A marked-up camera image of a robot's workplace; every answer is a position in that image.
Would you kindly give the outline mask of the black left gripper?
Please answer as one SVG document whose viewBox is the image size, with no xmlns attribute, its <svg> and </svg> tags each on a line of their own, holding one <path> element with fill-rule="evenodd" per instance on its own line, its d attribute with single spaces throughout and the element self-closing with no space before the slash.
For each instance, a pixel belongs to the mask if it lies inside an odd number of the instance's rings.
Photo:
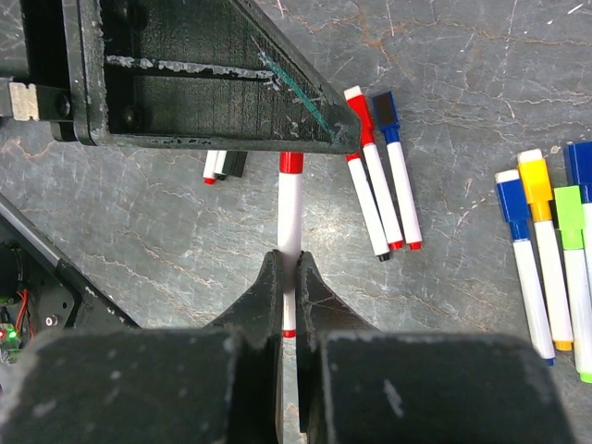
<svg viewBox="0 0 592 444">
<path fill-rule="evenodd" d="M 60 1 L 1 3 L 1 122 L 45 121 L 76 140 Z"/>
</svg>

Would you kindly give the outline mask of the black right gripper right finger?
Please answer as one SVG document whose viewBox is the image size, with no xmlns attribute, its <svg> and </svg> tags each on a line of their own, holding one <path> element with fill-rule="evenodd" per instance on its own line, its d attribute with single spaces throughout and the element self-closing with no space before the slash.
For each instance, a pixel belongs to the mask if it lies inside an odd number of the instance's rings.
<svg viewBox="0 0 592 444">
<path fill-rule="evenodd" d="M 308 443 L 371 443 L 380 437 L 384 335 L 322 279 L 310 253 L 297 265 L 300 431 Z"/>
</svg>

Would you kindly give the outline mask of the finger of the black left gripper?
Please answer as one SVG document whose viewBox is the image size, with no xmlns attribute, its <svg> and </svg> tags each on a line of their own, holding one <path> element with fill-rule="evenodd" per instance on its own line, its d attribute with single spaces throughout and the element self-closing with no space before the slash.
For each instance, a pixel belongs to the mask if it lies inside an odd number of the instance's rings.
<svg viewBox="0 0 592 444">
<path fill-rule="evenodd" d="M 73 125 L 96 146 L 346 154 L 360 122 L 254 1 L 67 1 Z"/>
</svg>

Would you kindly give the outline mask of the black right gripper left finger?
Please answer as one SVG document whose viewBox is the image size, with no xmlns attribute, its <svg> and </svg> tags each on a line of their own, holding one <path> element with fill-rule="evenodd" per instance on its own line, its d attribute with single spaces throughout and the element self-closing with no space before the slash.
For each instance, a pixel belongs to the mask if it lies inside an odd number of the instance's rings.
<svg viewBox="0 0 592 444">
<path fill-rule="evenodd" d="M 283 265 L 279 251 L 265 254 L 258 276 L 207 329 L 230 331 L 240 340 L 232 370 L 228 443 L 280 443 Z"/>
</svg>

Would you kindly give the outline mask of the red capped white marker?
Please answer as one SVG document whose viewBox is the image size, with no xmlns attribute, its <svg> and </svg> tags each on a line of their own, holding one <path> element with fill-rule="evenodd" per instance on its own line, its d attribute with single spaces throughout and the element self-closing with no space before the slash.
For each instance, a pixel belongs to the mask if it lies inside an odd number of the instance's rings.
<svg viewBox="0 0 592 444">
<path fill-rule="evenodd" d="M 283 268 L 284 338 L 296 336 L 297 263 L 302 240 L 303 153 L 282 152 L 279 158 L 277 201 L 277 249 Z"/>
</svg>

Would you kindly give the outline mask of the white marker blue eraser cap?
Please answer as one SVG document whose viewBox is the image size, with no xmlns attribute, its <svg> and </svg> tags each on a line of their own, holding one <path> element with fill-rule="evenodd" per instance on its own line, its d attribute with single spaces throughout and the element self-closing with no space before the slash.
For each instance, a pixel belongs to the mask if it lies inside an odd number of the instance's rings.
<svg viewBox="0 0 592 444">
<path fill-rule="evenodd" d="M 495 183 L 500 211 L 512 237 L 530 340 L 544 362 L 553 366 L 555 350 L 528 227 L 530 213 L 524 187 L 517 169 L 497 173 Z"/>
</svg>

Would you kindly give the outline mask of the white marker yellow cap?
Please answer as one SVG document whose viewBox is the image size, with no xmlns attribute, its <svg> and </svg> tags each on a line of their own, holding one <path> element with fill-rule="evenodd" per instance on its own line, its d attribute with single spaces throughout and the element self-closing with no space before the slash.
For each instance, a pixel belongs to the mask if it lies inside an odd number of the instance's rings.
<svg viewBox="0 0 592 444">
<path fill-rule="evenodd" d="M 568 352 L 573 349 L 574 336 L 550 207 L 553 193 L 548 166 L 540 149 L 519 153 L 517 164 L 536 233 L 552 341 L 558 351 Z"/>
</svg>

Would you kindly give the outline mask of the white marker green cap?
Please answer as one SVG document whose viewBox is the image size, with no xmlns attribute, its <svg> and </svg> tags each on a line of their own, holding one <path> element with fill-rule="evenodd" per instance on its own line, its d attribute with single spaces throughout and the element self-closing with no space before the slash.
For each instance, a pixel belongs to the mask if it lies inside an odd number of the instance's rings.
<svg viewBox="0 0 592 444">
<path fill-rule="evenodd" d="M 553 189 L 573 327 L 574 362 L 580 379 L 591 383 L 591 297 L 583 231 L 584 208 L 578 186 Z"/>
</svg>

